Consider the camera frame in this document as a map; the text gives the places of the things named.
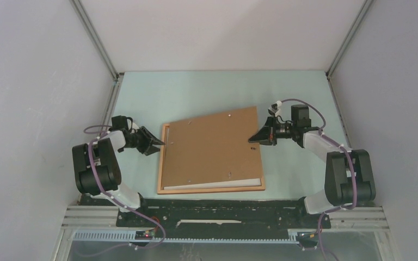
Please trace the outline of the wooden picture frame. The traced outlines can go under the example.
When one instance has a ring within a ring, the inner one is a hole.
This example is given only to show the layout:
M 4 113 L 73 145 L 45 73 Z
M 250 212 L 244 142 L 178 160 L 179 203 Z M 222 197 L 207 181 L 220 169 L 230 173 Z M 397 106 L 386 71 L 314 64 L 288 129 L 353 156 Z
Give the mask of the wooden picture frame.
M 230 134 L 217 140 L 215 134 L 187 132 L 170 123 L 162 128 L 157 193 L 204 194 L 264 191 L 265 178 L 258 145 Z M 164 190 L 167 186 L 261 179 L 261 186 L 211 189 Z

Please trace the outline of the sunset photo print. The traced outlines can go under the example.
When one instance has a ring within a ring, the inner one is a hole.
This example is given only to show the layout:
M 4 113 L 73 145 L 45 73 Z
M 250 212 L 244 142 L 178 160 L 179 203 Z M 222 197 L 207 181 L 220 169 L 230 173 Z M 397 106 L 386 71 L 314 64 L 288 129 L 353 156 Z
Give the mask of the sunset photo print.
M 261 186 L 261 179 L 241 179 L 224 182 L 187 184 L 164 187 L 164 190 L 186 190 L 186 189 L 211 189 L 211 188 L 232 188 L 232 187 L 256 187 Z

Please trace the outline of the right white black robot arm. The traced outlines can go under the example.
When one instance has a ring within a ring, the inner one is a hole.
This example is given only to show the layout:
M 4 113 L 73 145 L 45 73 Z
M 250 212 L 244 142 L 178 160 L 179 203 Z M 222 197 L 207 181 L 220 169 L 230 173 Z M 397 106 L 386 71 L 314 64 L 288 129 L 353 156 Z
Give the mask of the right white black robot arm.
M 304 207 L 295 212 L 296 223 L 309 227 L 316 221 L 317 214 L 353 209 L 359 202 L 373 201 L 376 186 L 369 153 L 333 140 L 325 134 L 325 125 L 313 126 L 310 110 L 315 107 L 312 105 L 296 100 L 287 121 L 280 116 L 281 105 L 282 101 L 277 101 L 269 107 L 264 125 L 248 141 L 275 146 L 279 139 L 291 139 L 325 163 L 324 188 L 304 197 Z

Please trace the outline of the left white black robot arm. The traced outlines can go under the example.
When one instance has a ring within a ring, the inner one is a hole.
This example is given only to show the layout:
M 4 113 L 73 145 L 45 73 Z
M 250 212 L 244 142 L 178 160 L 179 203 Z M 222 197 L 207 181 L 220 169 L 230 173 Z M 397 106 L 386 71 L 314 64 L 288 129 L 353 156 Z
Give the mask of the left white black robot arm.
M 145 226 L 150 220 L 150 211 L 142 207 L 140 193 L 122 184 L 116 155 L 132 148 L 149 156 L 159 152 L 165 143 L 128 116 L 113 117 L 106 128 L 98 132 L 93 141 L 72 148 L 76 187 L 81 194 L 107 200 L 120 211 L 130 212 L 129 219 L 136 226 Z

